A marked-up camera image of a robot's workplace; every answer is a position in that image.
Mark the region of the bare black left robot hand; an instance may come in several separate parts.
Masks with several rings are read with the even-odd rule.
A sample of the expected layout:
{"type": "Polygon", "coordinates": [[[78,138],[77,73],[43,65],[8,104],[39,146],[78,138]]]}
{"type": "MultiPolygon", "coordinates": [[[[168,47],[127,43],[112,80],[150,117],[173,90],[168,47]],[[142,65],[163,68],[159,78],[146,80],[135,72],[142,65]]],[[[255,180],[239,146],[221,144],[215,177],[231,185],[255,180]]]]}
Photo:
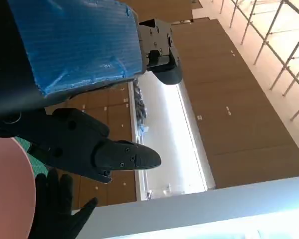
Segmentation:
{"type": "Polygon", "coordinates": [[[143,22],[116,0],[0,0],[0,137],[29,141],[43,164],[102,183],[112,171],[159,167],[153,149],[109,139],[79,109],[45,108],[150,71],[182,80],[169,23],[143,22]]]}

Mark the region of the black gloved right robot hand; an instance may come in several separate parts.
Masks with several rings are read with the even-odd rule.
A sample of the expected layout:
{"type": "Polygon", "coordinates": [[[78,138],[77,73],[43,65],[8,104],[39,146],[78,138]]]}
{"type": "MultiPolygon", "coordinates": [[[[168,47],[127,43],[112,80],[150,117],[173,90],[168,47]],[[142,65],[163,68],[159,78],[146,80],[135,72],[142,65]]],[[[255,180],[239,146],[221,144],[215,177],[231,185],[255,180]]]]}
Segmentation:
{"type": "Polygon", "coordinates": [[[92,198],[72,214],[73,178],[56,169],[35,178],[36,205],[30,239],[75,239],[98,204],[92,198]]]}

